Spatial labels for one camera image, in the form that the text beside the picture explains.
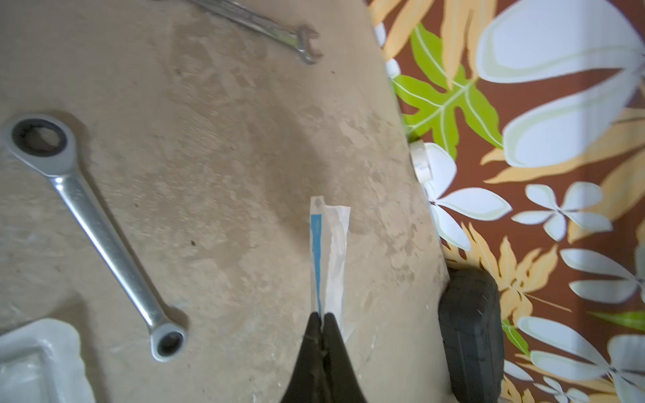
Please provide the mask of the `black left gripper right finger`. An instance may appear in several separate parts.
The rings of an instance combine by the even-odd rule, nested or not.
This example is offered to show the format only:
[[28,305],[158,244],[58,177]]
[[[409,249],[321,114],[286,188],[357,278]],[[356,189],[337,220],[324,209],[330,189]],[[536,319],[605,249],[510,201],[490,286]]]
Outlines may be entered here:
[[324,316],[322,338],[325,350],[324,368],[331,401],[366,403],[367,400],[354,373],[339,324],[332,313],[327,313]]

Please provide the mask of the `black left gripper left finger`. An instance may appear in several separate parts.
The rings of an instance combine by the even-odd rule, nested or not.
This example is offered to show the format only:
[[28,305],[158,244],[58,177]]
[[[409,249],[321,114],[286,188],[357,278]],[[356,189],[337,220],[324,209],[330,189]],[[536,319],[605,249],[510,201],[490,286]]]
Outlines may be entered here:
[[323,336],[321,319],[313,312],[307,321],[302,344],[281,403],[324,402]]

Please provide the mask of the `white gauze packet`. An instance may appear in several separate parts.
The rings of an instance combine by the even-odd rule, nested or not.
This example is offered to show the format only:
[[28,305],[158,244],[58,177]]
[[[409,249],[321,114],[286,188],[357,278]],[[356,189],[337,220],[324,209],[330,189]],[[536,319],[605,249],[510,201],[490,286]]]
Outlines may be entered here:
[[96,401],[77,329],[44,318],[3,334],[1,401]]
[[309,250],[312,311],[334,315],[344,332],[344,273],[351,208],[329,206],[322,196],[310,202]]

